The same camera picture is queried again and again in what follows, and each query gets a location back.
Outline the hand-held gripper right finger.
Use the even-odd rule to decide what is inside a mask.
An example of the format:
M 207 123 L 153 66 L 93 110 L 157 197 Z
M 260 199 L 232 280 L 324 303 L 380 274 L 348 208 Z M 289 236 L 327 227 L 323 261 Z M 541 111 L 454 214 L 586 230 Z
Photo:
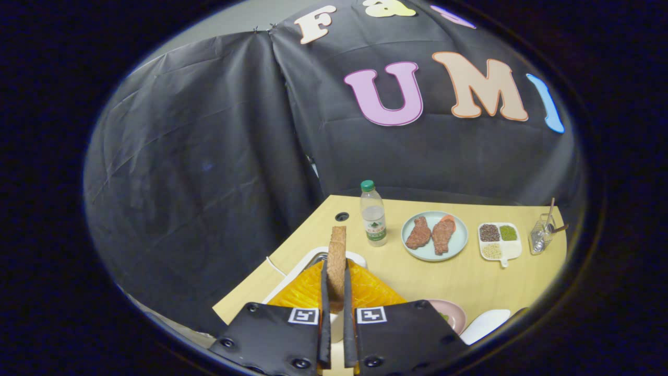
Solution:
M 437 375 L 469 350 L 427 300 L 353 307 L 353 264 L 344 277 L 344 366 L 358 375 Z

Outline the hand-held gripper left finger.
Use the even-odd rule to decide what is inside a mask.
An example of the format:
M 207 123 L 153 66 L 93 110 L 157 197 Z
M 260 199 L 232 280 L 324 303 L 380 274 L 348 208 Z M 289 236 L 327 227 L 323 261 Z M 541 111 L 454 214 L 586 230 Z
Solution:
M 331 367 L 331 314 L 327 262 L 320 260 L 288 283 L 281 302 L 248 302 L 211 353 L 246 374 L 320 375 Z

